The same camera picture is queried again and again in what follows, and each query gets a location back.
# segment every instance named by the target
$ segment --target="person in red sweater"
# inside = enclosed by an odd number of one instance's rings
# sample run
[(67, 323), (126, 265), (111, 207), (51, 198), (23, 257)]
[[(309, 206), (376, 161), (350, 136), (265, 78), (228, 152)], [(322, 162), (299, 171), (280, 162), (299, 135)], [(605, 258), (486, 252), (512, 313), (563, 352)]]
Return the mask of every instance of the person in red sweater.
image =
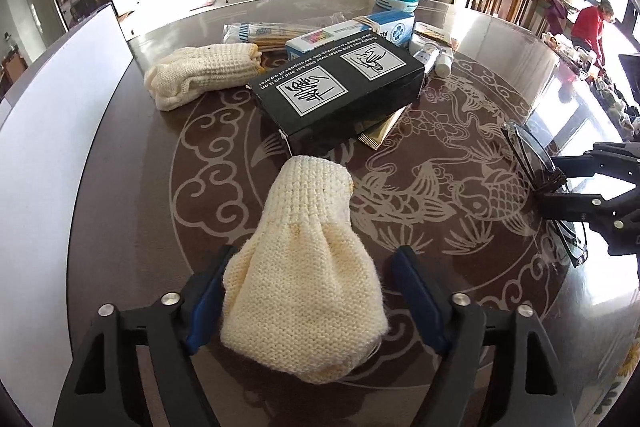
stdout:
[(571, 42), (574, 48), (594, 51), (598, 61), (604, 67), (602, 50), (602, 29), (604, 22), (612, 22), (613, 8), (608, 0), (601, 0), (597, 6), (589, 6), (578, 13), (574, 28), (571, 30)]

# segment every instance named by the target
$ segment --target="round table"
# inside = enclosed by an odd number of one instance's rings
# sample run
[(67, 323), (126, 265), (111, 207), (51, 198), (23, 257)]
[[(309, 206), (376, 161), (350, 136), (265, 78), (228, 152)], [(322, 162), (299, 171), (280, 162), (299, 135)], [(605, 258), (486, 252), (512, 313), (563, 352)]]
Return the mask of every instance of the round table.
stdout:
[[(373, 0), (254, 0), (180, 20), (130, 46), (145, 70), (174, 49), (219, 42), (226, 23), (374, 10)], [(579, 425), (625, 358), (640, 317), (636, 258), (609, 257), (606, 243), (588, 230), (589, 259), (573, 268), (536, 213), (500, 133), (506, 120), (527, 122), (543, 145), (581, 154), (594, 141), (620, 140), (609, 119), (586, 84), (571, 83), (568, 68), (530, 32), (433, 1), (421, 1), (415, 17), (460, 42), (451, 76), (430, 80), (378, 151), (350, 140), (327, 155), (353, 175), (353, 228), (381, 276), (390, 331), (366, 363), (322, 386), (270, 371), (213, 338), (193, 362), (225, 427), (409, 425), (438, 357), (421, 343), (389, 275), (399, 245), (411, 245), (447, 291), (502, 309), (532, 305)], [(264, 60), (271, 67), (284, 62)], [(74, 348), (104, 302), (148, 305), (179, 290), (221, 245), (239, 247), (250, 237), (287, 159), (265, 118), (243, 88), (159, 112), (132, 63), (95, 136), (78, 193), (68, 257)], [(605, 197), (626, 190), (603, 176), (581, 188)], [(469, 418), (477, 416), (490, 361), (487, 351)], [(147, 391), (156, 415), (157, 390)]]

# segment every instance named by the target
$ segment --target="silver screw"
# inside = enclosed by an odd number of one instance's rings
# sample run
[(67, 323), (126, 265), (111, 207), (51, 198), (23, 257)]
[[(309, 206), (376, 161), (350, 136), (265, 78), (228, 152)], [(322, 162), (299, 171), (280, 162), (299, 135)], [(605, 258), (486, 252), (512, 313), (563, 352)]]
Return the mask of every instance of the silver screw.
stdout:
[(176, 292), (165, 293), (160, 301), (165, 306), (173, 306), (176, 302), (180, 300), (180, 294)]
[(103, 304), (98, 309), (98, 315), (100, 315), (100, 317), (108, 317), (114, 312), (114, 310), (115, 307), (113, 306), (113, 304)]
[(523, 317), (530, 317), (533, 315), (533, 308), (528, 304), (521, 304), (518, 306), (518, 313)]
[(471, 304), (469, 295), (465, 293), (454, 293), (451, 297), (451, 300), (458, 306), (469, 306), (469, 304)]

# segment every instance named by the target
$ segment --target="rolled glove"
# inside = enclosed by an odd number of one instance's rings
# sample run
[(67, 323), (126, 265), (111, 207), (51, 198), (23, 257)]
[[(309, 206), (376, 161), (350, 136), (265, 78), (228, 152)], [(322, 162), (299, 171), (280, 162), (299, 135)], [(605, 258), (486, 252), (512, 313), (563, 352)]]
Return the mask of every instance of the rolled glove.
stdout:
[(376, 268), (351, 229), (353, 181), (294, 156), (223, 276), (222, 343), (311, 383), (347, 375), (388, 328)]
[(169, 111), (206, 91), (244, 86), (263, 73), (256, 44), (211, 44), (181, 48), (145, 73), (145, 87), (156, 107)]

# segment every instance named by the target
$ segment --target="white box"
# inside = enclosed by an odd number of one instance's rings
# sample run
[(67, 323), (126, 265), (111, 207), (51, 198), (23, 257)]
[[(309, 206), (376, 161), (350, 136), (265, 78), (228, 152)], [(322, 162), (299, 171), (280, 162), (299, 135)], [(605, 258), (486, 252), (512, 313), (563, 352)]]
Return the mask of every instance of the white box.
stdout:
[[(396, 46), (407, 47), (414, 28), (414, 16), (400, 10), (388, 10), (367, 15), (372, 25), (380, 26), (380, 35)], [(350, 20), (314, 30), (287, 41), (287, 55), (289, 60), (316, 49), (328, 42), (337, 41), (343, 37), (371, 29), (370, 25), (359, 20)]]

